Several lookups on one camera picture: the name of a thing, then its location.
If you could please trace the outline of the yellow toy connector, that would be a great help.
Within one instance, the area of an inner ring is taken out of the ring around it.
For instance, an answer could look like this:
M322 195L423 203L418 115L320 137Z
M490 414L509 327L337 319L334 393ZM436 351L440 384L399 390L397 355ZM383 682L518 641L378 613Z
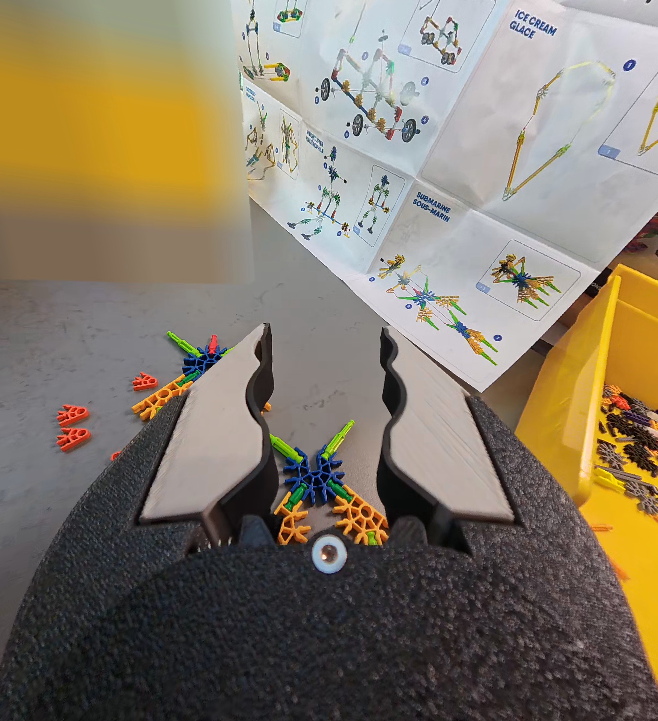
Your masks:
M178 386L175 383L177 379L158 389L156 392L149 395L139 403L135 404L132 407L132 412L137 415L143 422L153 419L158 413L158 411L168 401L170 401L171 398L183 395L193 385L193 383L191 383L184 385L183 387Z

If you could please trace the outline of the blue toy connector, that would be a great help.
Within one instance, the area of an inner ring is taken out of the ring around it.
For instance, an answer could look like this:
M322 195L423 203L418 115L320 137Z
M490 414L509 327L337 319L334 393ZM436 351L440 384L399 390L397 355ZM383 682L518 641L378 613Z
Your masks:
M210 344L198 357L190 356L183 360L182 373L185 376L198 373L203 375L211 366L215 365L230 349L221 348L219 344Z

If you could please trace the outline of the pile of toy parts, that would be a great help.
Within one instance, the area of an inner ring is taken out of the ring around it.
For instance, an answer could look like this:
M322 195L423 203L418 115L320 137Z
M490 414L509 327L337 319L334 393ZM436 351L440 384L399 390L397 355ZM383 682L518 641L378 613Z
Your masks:
M658 409L604 384L594 461L596 484L634 501L658 524Z

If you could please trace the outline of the grey desk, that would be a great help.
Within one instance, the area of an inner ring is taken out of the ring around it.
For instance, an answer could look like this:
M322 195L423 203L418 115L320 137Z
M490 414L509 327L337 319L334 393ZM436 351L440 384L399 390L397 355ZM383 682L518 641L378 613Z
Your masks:
M135 374L180 374L173 331L223 346L263 321L273 333L270 430L314 453L350 419L340 458L350 485L374 483L388 413L381 401L382 320L255 203L251 284L0 281L0 662L20 601L74 504L142 428ZM86 407L87 442L63 453L56 415Z

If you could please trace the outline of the assembled toy model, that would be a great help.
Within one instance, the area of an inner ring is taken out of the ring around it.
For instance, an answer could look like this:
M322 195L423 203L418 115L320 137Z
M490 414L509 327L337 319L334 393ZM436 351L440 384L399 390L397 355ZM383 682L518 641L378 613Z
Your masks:
M336 527L342 528L345 536L351 536L355 544L382 546L388 541L387 519L342 481L345 474L339 470L342 461L337 452L354 424L351 419L322 447L316 454L315 467L311 467L309 457L301 449L292 448L270 434L272 447L286 460L283 471L294 474L286 481L290 488L274 511L280 520L278 545L306 544L311 527L301 522L307 518L308 508L331 500L333 513L340 516Z

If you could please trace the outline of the yellow storage bin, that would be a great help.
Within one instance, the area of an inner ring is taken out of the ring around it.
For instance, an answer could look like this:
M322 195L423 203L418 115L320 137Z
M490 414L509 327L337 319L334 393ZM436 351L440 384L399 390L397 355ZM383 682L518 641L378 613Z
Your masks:
M658 681L658 514L639 508L613 482L598 478L604 384L658 412L658 281L619 265L607 284L549 353L516 429L579 507L596 533L631 607ZM658 488L635 464L626 471Z

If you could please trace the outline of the printed instruction sheet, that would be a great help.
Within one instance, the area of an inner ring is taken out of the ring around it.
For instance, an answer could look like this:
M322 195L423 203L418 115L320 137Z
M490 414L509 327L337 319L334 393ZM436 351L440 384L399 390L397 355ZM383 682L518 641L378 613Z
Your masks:
M658 210L658 2L232 2L252 199L486 389Z

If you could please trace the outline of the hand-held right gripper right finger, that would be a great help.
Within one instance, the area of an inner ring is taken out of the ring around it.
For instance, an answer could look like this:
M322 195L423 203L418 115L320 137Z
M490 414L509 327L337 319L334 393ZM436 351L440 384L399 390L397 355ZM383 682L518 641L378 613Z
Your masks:
M385 371L379 496L401 516L513 523L513 509L468 403L468 393L393 327L381 330Z

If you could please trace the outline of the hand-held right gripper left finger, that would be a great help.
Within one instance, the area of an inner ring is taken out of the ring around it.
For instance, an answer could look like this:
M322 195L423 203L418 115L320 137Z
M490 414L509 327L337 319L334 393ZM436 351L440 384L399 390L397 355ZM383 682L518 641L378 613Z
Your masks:
M270 516L279 474L262 410L272 392L272 334L263 323L182 397L140 522L240 527L245 516Z

